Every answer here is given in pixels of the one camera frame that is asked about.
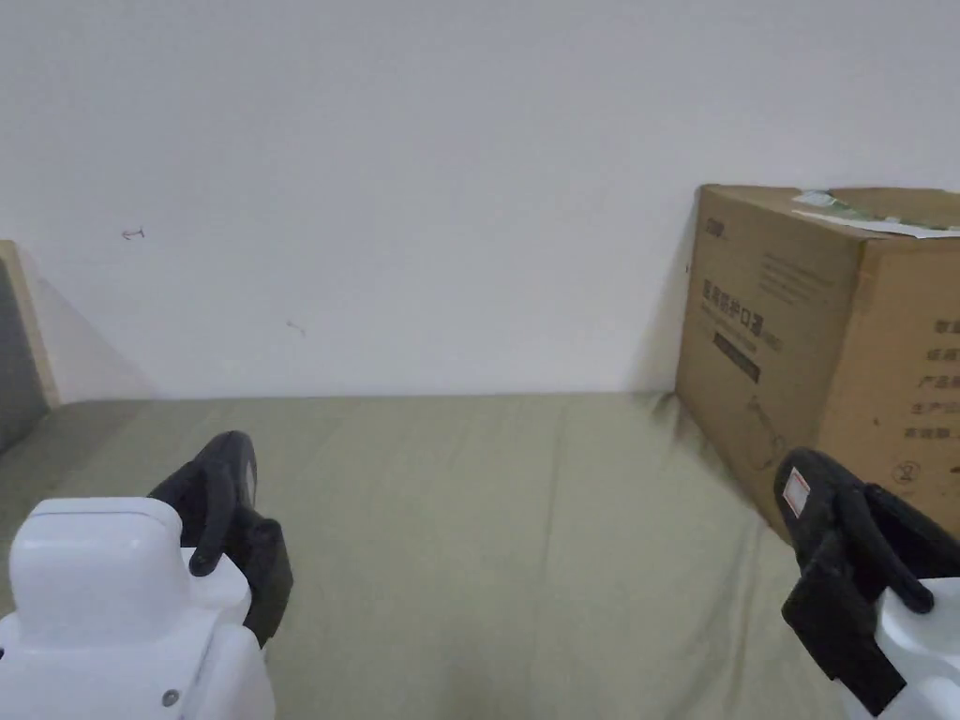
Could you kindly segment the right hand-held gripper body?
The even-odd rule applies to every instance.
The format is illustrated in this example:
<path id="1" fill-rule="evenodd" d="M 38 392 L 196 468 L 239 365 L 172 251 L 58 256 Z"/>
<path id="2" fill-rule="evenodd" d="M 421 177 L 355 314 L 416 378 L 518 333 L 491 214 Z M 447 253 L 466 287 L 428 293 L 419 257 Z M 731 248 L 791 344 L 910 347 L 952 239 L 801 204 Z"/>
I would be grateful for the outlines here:
<path id="1" fill-rule="evenodd" d="M 890 590 L 866 599 L 835 528 L 797 561 L 800 578 L 782 613 L 846 719 L 958 718 L 958 577 L 923 579 L 935 606 L 913 613 Z"/>

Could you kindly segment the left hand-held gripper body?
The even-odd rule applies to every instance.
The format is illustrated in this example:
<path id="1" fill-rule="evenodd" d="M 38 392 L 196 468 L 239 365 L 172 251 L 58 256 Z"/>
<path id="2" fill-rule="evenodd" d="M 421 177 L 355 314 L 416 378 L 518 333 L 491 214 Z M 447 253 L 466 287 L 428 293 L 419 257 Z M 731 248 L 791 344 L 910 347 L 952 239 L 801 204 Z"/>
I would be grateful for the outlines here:
<path id="1" fill-rule="evenodd" d="M 293 589 L 279 525 L 242 509 L 196 576 L 147 498 L 41 502 L 16 531 L 1 622 L 5 719 L 273 719 L 265 648 Z"/>

